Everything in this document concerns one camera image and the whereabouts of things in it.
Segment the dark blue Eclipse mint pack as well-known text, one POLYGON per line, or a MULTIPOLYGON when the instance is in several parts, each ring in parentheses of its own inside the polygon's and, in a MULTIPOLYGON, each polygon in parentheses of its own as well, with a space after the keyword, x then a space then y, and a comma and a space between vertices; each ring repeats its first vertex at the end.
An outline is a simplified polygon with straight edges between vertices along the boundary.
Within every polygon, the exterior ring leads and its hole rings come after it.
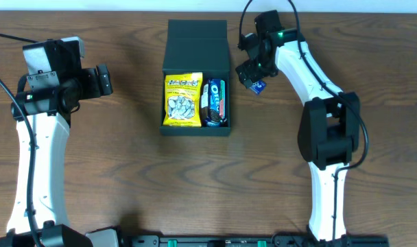
POLYGON ((202 95, 200 97, 200 116, 201 119, 206 119, 209 111, 209 85, 205 84, 202 88, 202 95))

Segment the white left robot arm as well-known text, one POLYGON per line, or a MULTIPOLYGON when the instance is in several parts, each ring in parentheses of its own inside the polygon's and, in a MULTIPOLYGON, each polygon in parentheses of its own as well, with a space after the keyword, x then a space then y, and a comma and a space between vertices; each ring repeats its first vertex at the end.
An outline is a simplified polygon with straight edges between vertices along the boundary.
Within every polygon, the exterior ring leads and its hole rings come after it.
POLYGON ((28 72, 13 93, 11 112, 19 137, 19 172, 14 207, 0 246, 121 246, 116 227, 79 233, 69 226, 64 199, 64 158, 71 116, 80 102, 111 95, 105 64, 83 68, 84 43, 72 36, 28 39, 28 72))

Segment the yellow snack bag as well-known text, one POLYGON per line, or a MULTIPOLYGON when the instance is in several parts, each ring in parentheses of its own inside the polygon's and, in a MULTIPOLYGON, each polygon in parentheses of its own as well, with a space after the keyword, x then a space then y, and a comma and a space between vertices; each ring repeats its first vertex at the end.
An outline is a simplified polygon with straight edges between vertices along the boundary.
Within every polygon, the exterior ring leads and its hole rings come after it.
POLYGON ((165 76, 164 126, 200 128, 202 72, 165 76))

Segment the blue Oreo cookie pack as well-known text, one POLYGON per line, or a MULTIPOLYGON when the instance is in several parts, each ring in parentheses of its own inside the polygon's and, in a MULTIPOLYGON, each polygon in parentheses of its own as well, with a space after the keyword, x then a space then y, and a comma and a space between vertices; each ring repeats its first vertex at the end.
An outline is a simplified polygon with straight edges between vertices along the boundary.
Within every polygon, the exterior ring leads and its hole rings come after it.
POLYGON ((205 84, 208 84, 208 116, 206 119, 202 119, 205 126, 208 127, 220 127, 224 126, 227 122, 227 116, 224 122, 221 122, 219 116, 219 81, 221 79, 209 79, 205 84))

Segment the small red green candy bar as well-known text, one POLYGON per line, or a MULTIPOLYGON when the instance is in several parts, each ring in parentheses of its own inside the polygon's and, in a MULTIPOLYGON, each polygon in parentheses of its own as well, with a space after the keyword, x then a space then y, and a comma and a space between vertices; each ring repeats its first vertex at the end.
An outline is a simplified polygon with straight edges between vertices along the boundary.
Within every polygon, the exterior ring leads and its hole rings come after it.
POLYGON ((219 116, 221 122, 224 122, 226 118, 226 87, 223 80, 219 81, 219 116))

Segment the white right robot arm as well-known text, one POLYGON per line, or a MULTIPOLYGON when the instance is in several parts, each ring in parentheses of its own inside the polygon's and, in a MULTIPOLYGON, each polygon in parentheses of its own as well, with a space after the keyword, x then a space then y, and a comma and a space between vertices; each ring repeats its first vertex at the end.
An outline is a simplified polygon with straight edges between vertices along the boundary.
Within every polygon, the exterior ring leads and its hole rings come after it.
POLYGON ((250 88, 283 73, 293 86, 303 105, 298 148, 311 171, 308 230, 315 244, 344 246, 344 183, 359 145, 359 98, 329 80, 299 27, 284 28, 276 10, 260 13, 254 24, 254 33, 239 36, 238 47, 249 57, 236 68, 239 81, 250 88))

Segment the dark green box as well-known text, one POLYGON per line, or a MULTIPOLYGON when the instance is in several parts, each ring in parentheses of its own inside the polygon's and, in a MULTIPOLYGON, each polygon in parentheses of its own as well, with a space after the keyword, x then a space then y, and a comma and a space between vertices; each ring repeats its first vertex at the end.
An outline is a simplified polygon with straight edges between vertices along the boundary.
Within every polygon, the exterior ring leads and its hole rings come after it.
POLYGON ((226 137, 231 132, 230 51, 225 20, 177 20, 168 22, 163 76, 201 72, 203 80, 222 79, 226 88, 226 123, 219 127, 160 125, 164 136, 226 137))

